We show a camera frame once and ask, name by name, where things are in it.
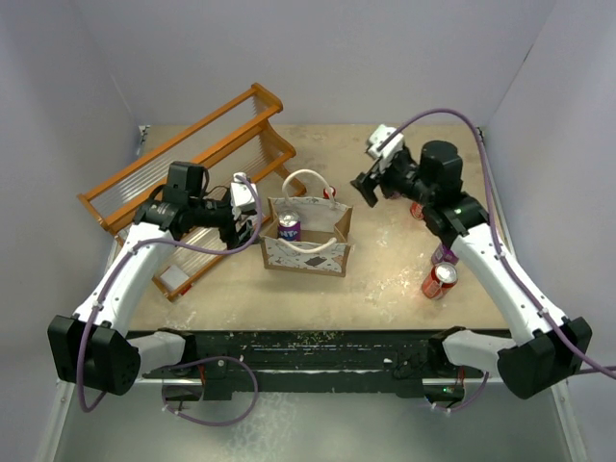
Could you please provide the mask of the canvas jute tote bag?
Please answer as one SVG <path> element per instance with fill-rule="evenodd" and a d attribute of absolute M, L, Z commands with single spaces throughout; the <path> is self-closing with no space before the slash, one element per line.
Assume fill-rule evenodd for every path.
<path fill-rule="evenodd" d="M 348 242 L 353 208 L 334 199 L 315 196 L 291 196 L 291 183 L 301 175 L 316 178 L 322 186 L 332 187 L 312 169 L 299 169 L 283 182 L 280 197 L 269 198 L 272 224 L 261 238 L 264 268 L 308 274 L 344 277 L 351 245 Z M 277 237 L 278 214 L 294 210 L 300 216 L 301 240 L 288 242 Z"/>

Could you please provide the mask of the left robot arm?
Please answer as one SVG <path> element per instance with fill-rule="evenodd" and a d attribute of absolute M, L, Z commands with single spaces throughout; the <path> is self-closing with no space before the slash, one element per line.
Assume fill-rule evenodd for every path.
<path fill-rule="evenodd" d="M 166 367 L 177 377 L 194 373 L 198 355 L 194 338 L 161 329 L 127 339 L 131 319 L 160 266 L 178 248 L 200 252 L 184 243 L 197 228 L 216 229 L 225 255 L 239 253 L 258 237 L 261 216 L 257 188 L 243 172 L 233 175 L 220 199 L 208 195 L 206 167 L 174 162 L 167 180 L 142 202 L 124 245 L 92 293 L 71 316 L 57 316 L 47 336 L 58 378 L 122 396 L 143 375 Z"/>

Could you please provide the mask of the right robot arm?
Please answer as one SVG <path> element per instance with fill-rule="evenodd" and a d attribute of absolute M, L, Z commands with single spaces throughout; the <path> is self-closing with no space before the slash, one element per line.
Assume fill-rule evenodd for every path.
<path fill-rule="evenodd" d="M 371 141 L 374 163 L 352 186 L 369 206 L 384 196 L 408 198 L 423 208 L 427 229 L 473 273 L 506 321 L 508 338 L 478 334 L 455 326 L 429 341 L 428 366 L 439 376 L 462 367 L 501 378 L 517 398 L 528 399 L 574 375 L 581 361 L 570 350 L 586 351 L 592 330 L 584 318 L 569 319 L 527 277 L 499 234 L 489 214 L 463 192 L 463 160 L 447 141 L 429 141 L 414 161 L 401 138 L 379 148 Z"/>

